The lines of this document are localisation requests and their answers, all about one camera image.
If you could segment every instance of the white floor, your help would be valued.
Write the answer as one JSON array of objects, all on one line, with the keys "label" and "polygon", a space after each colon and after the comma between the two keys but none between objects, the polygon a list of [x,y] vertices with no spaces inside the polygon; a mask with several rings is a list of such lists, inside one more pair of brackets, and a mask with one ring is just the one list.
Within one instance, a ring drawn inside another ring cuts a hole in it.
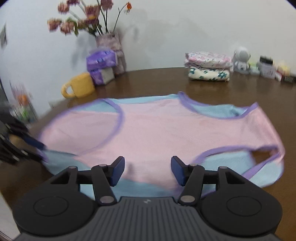
[{"label": "white floor", "polygon": [[19,231],[12,217],[11,209],[0,192],[0,235],[1,233],[4,234],[4,237],[12,240],[19,235]]}]

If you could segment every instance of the mug handle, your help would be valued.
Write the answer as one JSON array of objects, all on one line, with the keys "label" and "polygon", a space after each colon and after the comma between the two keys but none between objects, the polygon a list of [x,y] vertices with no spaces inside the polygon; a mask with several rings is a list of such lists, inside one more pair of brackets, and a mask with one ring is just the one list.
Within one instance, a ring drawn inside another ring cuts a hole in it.
[{"label": "mug handle", "polygon": [[68,89],[70,86],[71,86],[71,81],[69,81],[68,83],[65,83],[65,84],[62,86],[62,89],[61,89],[61,93],[62,93],[62,95],[63,95],[66,99],[70,99],[70,98],[73,98],[73,97],[76,96],[74,93],[72,93],[72,94],[68,94],[67,89]]}]

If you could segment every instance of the brown table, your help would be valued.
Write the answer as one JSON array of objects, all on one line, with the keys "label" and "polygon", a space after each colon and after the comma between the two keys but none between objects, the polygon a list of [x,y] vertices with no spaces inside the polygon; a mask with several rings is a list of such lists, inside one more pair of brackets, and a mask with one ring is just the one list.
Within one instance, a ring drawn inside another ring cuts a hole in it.
[{"label": "brown table", "polygon": [[[53,117],[67,108],[97,98],[157,96],[185,91],[197,101],[208,104],[231,103],[248,106],[258,102],[279,133],[286,148],[285,172],[275,184],[265,188],[283,207],[283,218],[276,234],[283,240],[296,240],[296,87],[258,76],[234,73],[228,83],[190,81],[184,68],[133,71],[83,99],[64,100],[31,129],[37,135]],[[17,167],[0,167],[0,190],[13,205],[15,200],[50,177],[45,168],[32,161]]]}]

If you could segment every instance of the stone-textured vase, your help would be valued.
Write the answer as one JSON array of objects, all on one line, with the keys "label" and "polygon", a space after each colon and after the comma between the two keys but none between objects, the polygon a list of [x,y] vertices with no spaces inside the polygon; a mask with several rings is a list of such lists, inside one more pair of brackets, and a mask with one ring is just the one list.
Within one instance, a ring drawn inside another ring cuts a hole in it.
[{"label": "stone-textured vase", "polygon": [[117,59],[118,59],[118,65],[113,67],[113,72],[115,76],[123,74],[125,72],[123,67],[123,62],[122,62],[124,55],[123,55],[122,46],[119,42],[119,37],[117,33],[108,33],[108,34],[104,34],[96,37],[96,46],[108,47],[116,53]]}]

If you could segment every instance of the astronaut figurine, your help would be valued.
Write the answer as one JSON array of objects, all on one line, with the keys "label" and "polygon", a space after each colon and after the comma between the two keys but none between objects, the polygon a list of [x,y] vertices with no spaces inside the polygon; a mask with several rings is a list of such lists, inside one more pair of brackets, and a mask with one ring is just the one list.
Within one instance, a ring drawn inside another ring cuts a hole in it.
[{"label": "astronaut figurine", "polygon": [[234,71],[239,72],[241,74],[249,74],[250,73],[250,65],[248,64],[248,60],[251,55],[249,51],[244,47],[239,47],[233,56],[232,63],[234,67]]}]

